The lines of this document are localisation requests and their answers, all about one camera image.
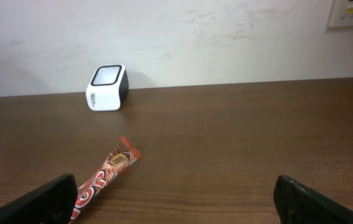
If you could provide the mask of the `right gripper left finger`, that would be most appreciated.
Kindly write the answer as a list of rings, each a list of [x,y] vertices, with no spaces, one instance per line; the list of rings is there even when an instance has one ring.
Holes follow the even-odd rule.
[[[68,223],[76,199],[75,177],[64,174],[0,207],[0,224]]]

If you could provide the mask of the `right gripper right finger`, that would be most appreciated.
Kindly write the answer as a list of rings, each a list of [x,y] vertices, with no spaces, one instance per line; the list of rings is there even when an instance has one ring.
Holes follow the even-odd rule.
[[[353,211],[287,175],[277,178],[273,201],[281,224],[353,224]]]

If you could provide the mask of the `orange-brown chocolate bar wrapper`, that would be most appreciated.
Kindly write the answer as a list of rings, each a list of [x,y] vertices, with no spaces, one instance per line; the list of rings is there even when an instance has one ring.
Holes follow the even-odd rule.
[[[140,158],[141,152],[133,147],[126,137],[121,136],[115,149],[107,155],[100,168],[79,186],[69,223],[73,223],[107,185]]]

